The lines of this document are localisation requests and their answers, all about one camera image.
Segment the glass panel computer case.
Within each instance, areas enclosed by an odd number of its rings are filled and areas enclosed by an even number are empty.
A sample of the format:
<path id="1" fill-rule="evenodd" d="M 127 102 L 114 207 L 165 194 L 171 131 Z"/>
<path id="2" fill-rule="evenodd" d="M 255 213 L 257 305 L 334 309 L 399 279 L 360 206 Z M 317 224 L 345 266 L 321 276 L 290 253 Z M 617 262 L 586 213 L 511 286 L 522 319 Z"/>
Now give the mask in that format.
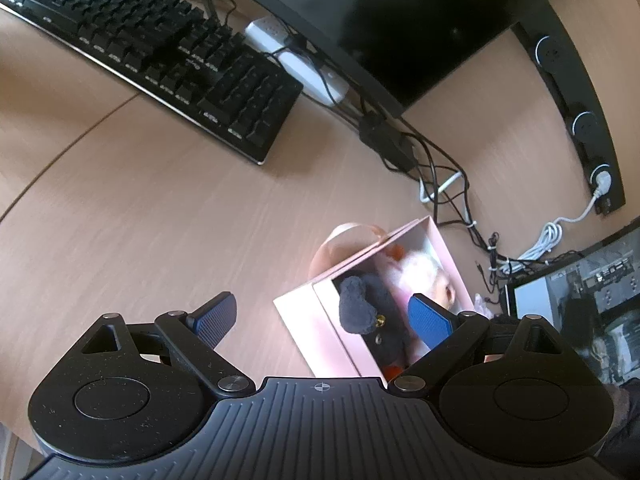
<path id="1" fill-rule="evenodd" d="M 639 376 L 639 221 L 507 284 L 507 314 L 545 318 L 601 382 Z"/>

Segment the pink cardboard box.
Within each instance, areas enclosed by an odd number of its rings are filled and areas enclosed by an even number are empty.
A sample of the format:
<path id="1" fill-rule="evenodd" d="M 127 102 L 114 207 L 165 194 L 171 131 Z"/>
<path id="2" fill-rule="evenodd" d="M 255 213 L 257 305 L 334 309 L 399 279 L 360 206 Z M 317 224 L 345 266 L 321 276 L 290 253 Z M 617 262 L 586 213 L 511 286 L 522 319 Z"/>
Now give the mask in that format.
<path id="1" fill-rule="evenodd" d="M 430 254 L 449 275 L 456 291 L 451 311 L 474 309 L 474 301 L 431 217 L 413 220 L 389 233 L 368 224 L 341 224 L 311 259 L 308 281 L 273 300 L 314 376 L 385 379 L 363 339 L 342 329 L 336 283 L 349 271 L 376 271 L 373 257 L 391 244 Z"/>

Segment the white power strip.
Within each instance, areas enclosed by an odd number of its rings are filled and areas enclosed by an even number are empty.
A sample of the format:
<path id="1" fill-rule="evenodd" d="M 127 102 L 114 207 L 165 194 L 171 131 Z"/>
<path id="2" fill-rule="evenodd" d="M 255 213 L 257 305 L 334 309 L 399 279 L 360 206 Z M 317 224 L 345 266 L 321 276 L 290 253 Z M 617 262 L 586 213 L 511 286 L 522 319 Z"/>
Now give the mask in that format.
<path id="1" fill-rule="evenodd" d="M 314 62 L 310 53 L 296 53 L 293 35 L 274 16 L 265 16 L 245 27 L 246 42 L 278 61 L 303 85 L 306 96 L 329 107 L 340 104 L 347 96 L 349 85 L 334 70 L 321 62 Z"/>

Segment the black desk socket panel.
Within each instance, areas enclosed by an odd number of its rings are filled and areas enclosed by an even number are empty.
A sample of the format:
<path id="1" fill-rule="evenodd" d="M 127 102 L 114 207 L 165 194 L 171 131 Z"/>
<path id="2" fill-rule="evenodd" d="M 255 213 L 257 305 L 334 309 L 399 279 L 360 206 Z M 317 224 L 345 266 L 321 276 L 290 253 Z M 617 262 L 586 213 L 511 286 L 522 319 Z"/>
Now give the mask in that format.
<path id="1" fill-rule="evenodd" d="M 550 3 L 512 26 L 558 108 L 577 153 L 585 179 L 596 186 L 603 171 L 610 190 L 596 201 L 596 213 L 612 214 L 626 204 L 620 165 L 596 89 L 570 34 Z"/>

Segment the black power adapter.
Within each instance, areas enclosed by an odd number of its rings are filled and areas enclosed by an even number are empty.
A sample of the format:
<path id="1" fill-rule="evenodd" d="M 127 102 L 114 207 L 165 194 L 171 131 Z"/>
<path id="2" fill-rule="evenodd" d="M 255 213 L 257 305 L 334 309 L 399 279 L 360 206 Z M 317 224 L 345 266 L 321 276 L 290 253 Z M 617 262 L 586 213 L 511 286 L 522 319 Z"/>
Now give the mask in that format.
<path id="1" fill-rule="evenodd" d="M 373 112 L 363 115 L 358 136 L 364 145 L 396 169 L 410 172 L 416 166 L 411 142 L 381 115 Z"/>

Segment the red round toy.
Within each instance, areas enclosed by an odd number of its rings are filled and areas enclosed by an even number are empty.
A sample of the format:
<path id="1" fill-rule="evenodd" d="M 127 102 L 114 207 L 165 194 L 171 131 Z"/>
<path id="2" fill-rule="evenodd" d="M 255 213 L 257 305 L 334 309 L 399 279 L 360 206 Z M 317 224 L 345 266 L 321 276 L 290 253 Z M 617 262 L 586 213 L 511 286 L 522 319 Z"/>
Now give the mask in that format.
<path id="1" fill-rule="evenodd" d="M 402 366 L 393 364 L 389 366 L 384 366 L 382 368 L 383 376 L 386 382 L 391 382 L 394 378 L 399 376 L 405 369 Z"/>

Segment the black plush toy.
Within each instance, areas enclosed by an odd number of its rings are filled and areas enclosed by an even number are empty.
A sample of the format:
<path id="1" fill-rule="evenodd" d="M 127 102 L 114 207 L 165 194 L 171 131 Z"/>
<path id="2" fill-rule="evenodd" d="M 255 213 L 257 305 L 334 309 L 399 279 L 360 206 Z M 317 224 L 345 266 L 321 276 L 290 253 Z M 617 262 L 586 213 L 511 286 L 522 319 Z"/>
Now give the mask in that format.
<path id="1" fill-rule="evenodd" d="M 342 329 L 363 339 L 379 367 L 406 368 L 428 351 L 409 327 L 406 312 L 377 275 L 349 275 L 337 289 Z"/>

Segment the black curved monitor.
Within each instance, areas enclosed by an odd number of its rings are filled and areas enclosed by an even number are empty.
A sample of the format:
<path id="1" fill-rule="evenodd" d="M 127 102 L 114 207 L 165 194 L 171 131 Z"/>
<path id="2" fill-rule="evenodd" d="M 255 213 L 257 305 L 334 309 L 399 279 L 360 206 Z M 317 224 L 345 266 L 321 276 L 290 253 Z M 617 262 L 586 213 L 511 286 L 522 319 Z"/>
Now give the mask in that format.
<path id="1" fill-rule="evenodd" d="M 548 0 L 255 0 L 393 115 Z"/>

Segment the pink fluffy doll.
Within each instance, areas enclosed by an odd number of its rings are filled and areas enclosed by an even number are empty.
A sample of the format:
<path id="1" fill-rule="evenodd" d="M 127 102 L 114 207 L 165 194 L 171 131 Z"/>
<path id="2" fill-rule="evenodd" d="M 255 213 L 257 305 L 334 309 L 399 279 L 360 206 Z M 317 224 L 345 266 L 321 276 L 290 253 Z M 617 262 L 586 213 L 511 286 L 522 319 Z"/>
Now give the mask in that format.
<path id="1" fill-rule="evenodd" d="M 415 294 L 446 310 L 454 306 L 456 291 L 450 277 L 427 252 L 391 244 L 373 257 L 373 263 L 402 313 L 408 312 L 409 300 Z"/>

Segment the black mechanical keyboard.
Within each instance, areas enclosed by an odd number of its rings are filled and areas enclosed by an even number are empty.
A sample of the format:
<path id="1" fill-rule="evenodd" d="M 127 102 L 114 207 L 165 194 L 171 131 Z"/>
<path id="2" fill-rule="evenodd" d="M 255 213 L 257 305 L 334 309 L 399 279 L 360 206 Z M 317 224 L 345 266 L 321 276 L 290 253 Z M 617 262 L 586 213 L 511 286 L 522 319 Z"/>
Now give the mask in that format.
<path id="1" fill-rule="evenodd" d="M 302 93 L 242 34 L 186 0 L 1 0 L 256 164 Z"/>

